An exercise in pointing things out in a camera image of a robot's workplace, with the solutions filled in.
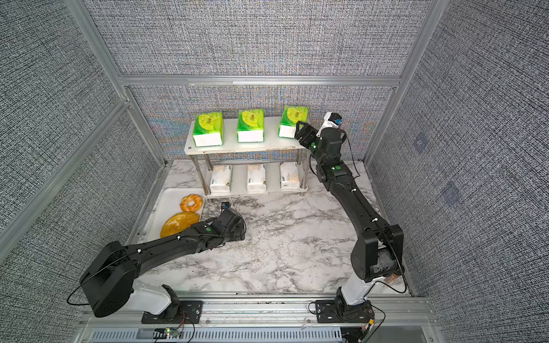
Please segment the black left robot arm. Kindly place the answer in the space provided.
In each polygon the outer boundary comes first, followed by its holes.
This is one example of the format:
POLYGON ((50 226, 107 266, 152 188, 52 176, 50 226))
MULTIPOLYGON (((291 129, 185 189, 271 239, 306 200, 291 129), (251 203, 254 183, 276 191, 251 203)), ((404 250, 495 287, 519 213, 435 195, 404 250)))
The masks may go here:
POLYGON ((110 316, 120 310, 142 311, 165 322, 182 319, 183 308, 173 288, 151 286, 138 278, 172 260, 228 242, 245 239, 247 227, 241 214, 227 208, 218 217, 146 243, 123 246, 110 242, 81 276, 79 285, 95 317, 110 316))

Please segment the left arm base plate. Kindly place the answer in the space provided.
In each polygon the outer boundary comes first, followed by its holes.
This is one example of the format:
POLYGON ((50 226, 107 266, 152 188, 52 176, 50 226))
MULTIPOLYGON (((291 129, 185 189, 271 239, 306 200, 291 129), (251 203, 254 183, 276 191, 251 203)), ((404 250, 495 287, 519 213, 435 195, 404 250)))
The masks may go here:
POLYGON ((202 315, 203 304, 204 302, 199 300, 174 302, 160 314, 144 312, 141 323, 179 324, 184 322, 198 324, 202 315))

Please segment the green tissue pack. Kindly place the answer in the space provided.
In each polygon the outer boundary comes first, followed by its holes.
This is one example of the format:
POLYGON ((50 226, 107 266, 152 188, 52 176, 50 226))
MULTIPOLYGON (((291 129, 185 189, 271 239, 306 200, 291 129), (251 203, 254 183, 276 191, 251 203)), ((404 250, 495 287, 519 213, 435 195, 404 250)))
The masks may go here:
POLYGON ((279 124, 278 137, 294 138, 299 121, 307 122, 308 107, 286 106, 279 124))
POLYGON ((224 120, 221 111, 199 114, 194 123, 192 138, 197 147, 223 145, 224 120))
POLYGON ((264 141, 264 109, 239 111, 237 141, 239 143, 264 141))

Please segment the white tissue pack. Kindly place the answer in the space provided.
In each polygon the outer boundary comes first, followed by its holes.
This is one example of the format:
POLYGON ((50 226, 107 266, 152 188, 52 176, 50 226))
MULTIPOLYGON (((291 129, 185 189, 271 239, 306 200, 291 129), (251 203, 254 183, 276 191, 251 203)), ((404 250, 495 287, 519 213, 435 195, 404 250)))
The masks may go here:
POLYGON ((231 165, 216 165, 212 170, 210 191, 212 194, 230 193, 232 181, 231 165))
POLYGON ((296 190, 300 188, 299 168, 296 162, 280 163, 280 187, 282 190, 296 190))
POLYGON ((266 166, 264 164, 249 164, 247 166, 247 191, 250 193, 267 191, 266 166))

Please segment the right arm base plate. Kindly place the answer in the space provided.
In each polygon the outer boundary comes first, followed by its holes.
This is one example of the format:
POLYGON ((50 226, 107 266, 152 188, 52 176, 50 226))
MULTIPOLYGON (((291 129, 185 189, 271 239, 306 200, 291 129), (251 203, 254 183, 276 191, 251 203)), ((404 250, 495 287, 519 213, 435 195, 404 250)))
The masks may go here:
POLYGON ((317 300, 315 301, 314 313, 317 322, 322 324, 367 324, 375 320, 375 313, 369 302, 348 305, 340 300, 317 300))

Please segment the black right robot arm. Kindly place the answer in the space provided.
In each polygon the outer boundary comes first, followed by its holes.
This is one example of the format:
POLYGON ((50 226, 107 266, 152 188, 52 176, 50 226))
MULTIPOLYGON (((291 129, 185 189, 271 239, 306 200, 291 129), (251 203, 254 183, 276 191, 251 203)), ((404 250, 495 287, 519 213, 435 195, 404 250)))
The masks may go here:
POLYGON ((360 191, 355 177, 341 160, 341 147, 347 134, 327 127, 320 133, 310 124, 296 124, 296 140, 310 151, 317 163, 316 176, 349 217, 357 241, 350 255, 353 274, 337 296, 346 307, 358 306, 376 284, 386 284, 392 274, 402 275, 403 230, 378 214, 360 191))

